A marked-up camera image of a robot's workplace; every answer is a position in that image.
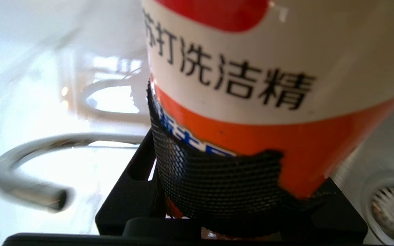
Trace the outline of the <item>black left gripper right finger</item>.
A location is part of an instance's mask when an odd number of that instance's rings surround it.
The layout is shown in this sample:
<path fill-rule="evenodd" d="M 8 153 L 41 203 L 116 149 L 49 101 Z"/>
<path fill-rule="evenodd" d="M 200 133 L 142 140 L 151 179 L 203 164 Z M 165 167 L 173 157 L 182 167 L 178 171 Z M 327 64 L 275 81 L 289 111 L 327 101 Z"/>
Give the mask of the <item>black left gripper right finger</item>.
<path fill-rule="evenodd" d="M 283 241 L 363 241 L 368 227 L 331 178 L 317 195 L 318 203 L 296 214 L 280 230 Z"/>

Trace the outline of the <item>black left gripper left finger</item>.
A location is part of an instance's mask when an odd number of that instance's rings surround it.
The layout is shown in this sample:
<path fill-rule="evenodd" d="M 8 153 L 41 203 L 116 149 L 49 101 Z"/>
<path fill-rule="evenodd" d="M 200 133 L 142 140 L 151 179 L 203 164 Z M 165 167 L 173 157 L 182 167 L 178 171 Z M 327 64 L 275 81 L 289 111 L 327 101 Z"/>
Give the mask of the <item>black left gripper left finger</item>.
<path fill-rule="evenodd" d="M 154 163 L 154 140 L 149 130 L 96 214 L 100 235 L 121 236 L 126 223 L 134 218 L 165 217 L 165 195 L 158 187 L 158 173 L 148 179 Z"/>

